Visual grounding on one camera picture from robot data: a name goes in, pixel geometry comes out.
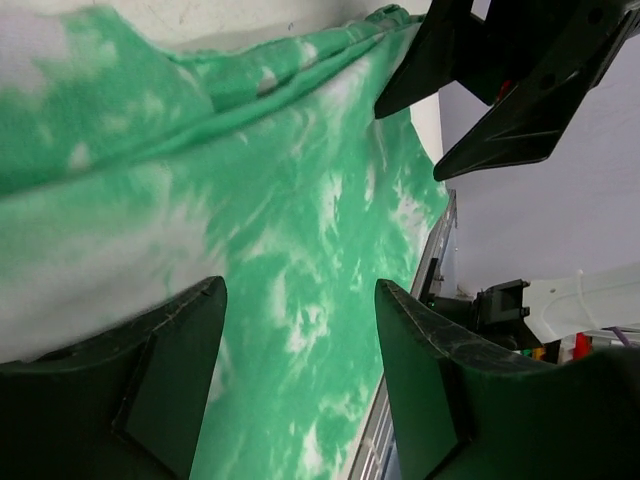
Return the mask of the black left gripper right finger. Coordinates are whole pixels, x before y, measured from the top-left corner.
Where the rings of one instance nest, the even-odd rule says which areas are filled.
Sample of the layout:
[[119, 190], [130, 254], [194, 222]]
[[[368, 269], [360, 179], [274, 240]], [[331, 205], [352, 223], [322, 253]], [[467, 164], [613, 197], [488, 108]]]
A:
[[639, 352], [556, 366], [509, 351], [427, 308], [460, 447], [424, 479], [635, 479]]

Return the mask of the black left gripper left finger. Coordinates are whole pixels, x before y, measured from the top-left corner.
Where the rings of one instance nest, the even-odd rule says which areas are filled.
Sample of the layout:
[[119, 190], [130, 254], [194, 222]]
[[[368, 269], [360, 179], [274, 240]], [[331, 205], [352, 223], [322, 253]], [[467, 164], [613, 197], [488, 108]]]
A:
[[113, 330], [1, 367], [5, 479], [186, 479], [227, 306], [220, 277]]

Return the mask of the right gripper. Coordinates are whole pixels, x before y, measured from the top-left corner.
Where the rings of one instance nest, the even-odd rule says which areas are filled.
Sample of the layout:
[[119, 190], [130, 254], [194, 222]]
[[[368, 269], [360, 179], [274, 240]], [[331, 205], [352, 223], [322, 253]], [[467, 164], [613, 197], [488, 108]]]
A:
[[490, 1], [483, 18], [472, 7], [431, 3], [374, 107], [376, 119], [388, 117], [453, 80], [486, 105], [498, 102], [436, 164], [437, 181], [546, 160], [639, 34], [637, 1]]

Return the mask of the green tie-dye trousers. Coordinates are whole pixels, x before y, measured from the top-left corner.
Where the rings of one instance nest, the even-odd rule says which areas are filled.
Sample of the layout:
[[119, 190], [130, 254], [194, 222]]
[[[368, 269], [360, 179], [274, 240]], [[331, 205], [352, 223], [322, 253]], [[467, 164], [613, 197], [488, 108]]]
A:
[[3, 10], [2, 359], [221, 276], [193, 477], [342, 478], [382, 374], [375, 283], [411, 285], [447, 203], [410, 113], [373, 114], [419, 23], [177, 52], [108, 6]]

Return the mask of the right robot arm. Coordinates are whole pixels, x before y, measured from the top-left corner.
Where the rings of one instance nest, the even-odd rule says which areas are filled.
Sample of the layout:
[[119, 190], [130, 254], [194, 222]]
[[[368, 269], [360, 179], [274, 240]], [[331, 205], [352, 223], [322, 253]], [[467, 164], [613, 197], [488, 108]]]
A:
[[433, 170], [457, 196], [459, 280], [528, 281], [542, 342], [639, 322], [639, 5], [435, 1], [375, 105], [459, 85], [486, 106]]

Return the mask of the aluminium rail frame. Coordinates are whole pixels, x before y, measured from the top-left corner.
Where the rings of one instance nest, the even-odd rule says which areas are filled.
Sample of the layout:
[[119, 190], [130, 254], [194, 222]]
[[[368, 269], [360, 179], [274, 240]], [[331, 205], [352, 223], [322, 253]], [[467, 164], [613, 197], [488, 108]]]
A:
[[384, 374], [357, 442], [348, 479], [424, 479], [462, 444], [442, 374], [451, 363], [429, 344], [422, 322], [450, 273], [446, 252], [457, 227], [456, 193], [429, 234], [410, 291], [376, 283], [375, 304]]

